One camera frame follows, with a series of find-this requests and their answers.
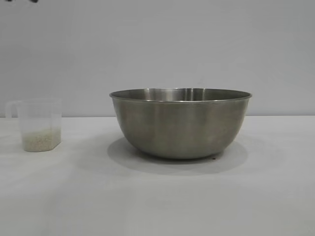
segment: translucent plastic cup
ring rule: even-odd
[[[5,116],[12,117],[16,105],[25,151],[49,151],[61,142],[61,100],[38,98],[6,104]]]

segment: white tabletop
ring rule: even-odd
[[[1,236],[314,236],[315,117],[247,117],[216,160],[133,149],[116,118],[64,118],[53,151],[0,119]]]

